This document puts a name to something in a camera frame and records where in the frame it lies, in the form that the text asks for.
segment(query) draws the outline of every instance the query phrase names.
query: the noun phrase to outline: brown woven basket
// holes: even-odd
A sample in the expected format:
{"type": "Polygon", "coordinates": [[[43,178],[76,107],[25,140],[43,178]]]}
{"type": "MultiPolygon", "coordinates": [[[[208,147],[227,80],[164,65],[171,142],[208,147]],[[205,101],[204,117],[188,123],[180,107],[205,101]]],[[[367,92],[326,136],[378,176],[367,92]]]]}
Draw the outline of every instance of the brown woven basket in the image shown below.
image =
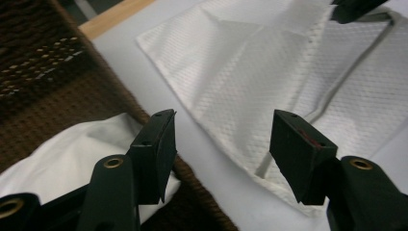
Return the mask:
{"type": "MultiPolygon", "coordinates": [[[[0,172],[76,123],[149,115],[56,0],[0,1],[0,172]]],[[[177,157],[179,191],[142,230],[237,230],[177,157]]]]}

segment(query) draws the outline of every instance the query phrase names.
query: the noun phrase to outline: wooden edge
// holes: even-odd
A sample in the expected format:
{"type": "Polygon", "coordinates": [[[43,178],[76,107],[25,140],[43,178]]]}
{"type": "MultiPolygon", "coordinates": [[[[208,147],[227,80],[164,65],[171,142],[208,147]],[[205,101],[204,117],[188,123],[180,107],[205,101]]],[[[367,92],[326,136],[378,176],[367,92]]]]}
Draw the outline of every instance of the wooden edge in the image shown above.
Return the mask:
{"type": "Polygon", "coordinates": [[[88,39],[95,39],[155,0],[124,0],[79,26],[88,39]]]}

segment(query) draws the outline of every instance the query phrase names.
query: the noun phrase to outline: white cloth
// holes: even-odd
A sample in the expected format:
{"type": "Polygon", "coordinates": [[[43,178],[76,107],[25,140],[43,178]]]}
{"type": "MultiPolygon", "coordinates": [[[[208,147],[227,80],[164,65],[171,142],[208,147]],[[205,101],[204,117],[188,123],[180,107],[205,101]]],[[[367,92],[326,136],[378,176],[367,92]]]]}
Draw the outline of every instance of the white cloth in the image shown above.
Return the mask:
{"type": "Polygon", "coordinates": [[[406,19],[378,42],[388,22],[339,25],[331,10],[324,0],[209,0],[137,38],[224,153],[309,215],[317,208],[296,204],[274,162],[255,174],[273,110],[306,116],[339,157],[371,157],[408,116],[406,19]]]}
{"type": "MultiPolygon", "coordinates": [[[[125,154],[140,128],[126,114],[67,128],[0,175],[0,197],[35,193],[44,204],[76,190],[89,183],[93,167],[100,159],[125,154]]],[[[171,174],[166,203],[179,186],[180,181],[171,174]]],[[[140,205],[140,221],[146,221],[164,205],[162,202],[140,205]]]]}

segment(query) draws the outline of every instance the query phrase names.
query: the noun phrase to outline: white towel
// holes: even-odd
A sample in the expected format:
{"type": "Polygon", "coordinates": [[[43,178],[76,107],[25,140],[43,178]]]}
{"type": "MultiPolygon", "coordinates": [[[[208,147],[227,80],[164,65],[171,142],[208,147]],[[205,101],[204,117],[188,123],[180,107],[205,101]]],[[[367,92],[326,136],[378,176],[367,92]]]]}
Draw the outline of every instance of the white towel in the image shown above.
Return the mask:
{"type": "Polygon", "coordinates": [[[137,37],[192,117],[256,182],[297,205],[268,153],[273,110],[305,116],[338,156],[372,156],[408,117],[405,18],[340,25],[329,1],[209,0],[137,37]]]}

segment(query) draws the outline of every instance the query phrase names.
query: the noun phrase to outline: white table surface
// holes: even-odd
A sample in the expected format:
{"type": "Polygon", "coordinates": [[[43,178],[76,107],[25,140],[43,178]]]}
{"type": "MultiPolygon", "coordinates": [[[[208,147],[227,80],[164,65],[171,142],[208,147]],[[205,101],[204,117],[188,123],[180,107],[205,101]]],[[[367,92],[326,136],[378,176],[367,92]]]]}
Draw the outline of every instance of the white table surface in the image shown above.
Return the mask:
{"type": "MultiPolygon", "coordinates": [[[[211,192],[220,208],[240,230],[329,230],[325,216],[308,218],[253,182],[215,146],[183,108],[155,66],[135,42],[142,32],[192,7],[200,0],[157,0],[131,16],[93,43],[123,84],[144,109],[154,114],[175,109],[177,149],[197,178],[211,192]]],[[[408,193],[408,121],[373,160],[408,193]],[[387,153],[394,152],[393,159],[387,153]]]]}

